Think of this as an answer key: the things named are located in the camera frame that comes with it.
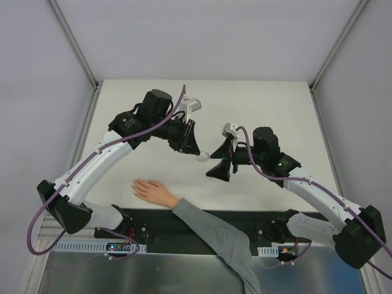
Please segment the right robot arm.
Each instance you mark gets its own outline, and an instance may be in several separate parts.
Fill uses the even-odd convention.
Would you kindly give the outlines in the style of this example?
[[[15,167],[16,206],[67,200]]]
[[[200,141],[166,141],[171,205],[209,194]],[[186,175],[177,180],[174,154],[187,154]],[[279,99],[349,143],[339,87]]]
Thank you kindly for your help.
[[[324,217],[315,219],[290,209],[264,230],[270,239],[278,243],[294,237],[315,241],[334,249],[356,269],[369,263],[381,249],[391,253],[378,209],[371,205],[363,208],[318,183],[297,160],[280,150],[272,128],[258,127],[244,142],[239,141],[240,132],[247,131],[230,123],[223,127],[225,141],[210,156],[220,162],[206,175],[228,182],[240,165],[251,165],[262,177],[299,196]]]

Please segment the person's hand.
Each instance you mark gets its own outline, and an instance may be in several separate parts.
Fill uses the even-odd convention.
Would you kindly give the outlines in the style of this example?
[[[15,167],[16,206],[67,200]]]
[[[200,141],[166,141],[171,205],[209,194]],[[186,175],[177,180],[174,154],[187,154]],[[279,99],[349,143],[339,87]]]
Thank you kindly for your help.
[[[148,203],[173,209],[179,199],[160,182],[136,179],[132,182],[134,195]]]

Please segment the clear nail polish bottle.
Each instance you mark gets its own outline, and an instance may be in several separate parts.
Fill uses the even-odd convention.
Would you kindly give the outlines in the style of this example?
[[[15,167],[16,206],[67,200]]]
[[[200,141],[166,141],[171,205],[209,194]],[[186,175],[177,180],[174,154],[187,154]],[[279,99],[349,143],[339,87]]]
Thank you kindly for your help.
[[[206,151],[200,151],[200,154],[196,156],[196,159],[199,162],[207,162],[210,159],[210,155]]]

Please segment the grey sleeved forearm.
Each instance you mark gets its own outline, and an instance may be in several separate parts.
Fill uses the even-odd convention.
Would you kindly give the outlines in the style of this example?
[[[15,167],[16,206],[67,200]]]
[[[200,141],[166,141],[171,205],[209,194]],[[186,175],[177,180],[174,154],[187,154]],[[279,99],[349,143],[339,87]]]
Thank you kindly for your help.
[[[181,199],[173,213],[193,230],[242,279],[245,293],[260,293],[252,268],[248,236],[222,219]]]

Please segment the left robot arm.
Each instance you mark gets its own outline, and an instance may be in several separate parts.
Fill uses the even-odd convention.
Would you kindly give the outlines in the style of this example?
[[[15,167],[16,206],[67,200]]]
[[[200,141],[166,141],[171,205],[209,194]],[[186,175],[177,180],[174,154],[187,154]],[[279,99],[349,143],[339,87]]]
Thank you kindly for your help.
[[[198,99],[184,94],[174,104],[168,93],[148,91],[143,102],[115,116],[95,147],[71,170],[53,183],[43,180],[37,186],[47,211],[68,234],[100,227],[115,238],[125,237],[130,226],[126,212],[116,205],[87,202],[86,196],[109,169],[151,137],[168,141],[178,153],[200,155],[190,115],[201,107]]]

